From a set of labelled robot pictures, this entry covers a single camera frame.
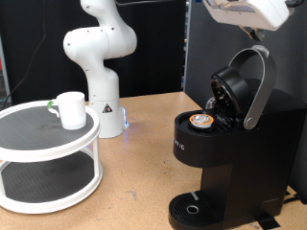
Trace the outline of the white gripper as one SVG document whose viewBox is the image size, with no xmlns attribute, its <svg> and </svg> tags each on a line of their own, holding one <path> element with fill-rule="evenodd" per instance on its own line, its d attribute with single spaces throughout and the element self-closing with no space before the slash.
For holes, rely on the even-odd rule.
<svg viewBox="0 0 307 230">
<path fill-rule="evenodd" d="M 289 18 L 284 0 L 202 0 L 219 23 L 241 26 L 251 39 L 262 41 L 260 30 L 276 31 Z"/>
</svg>

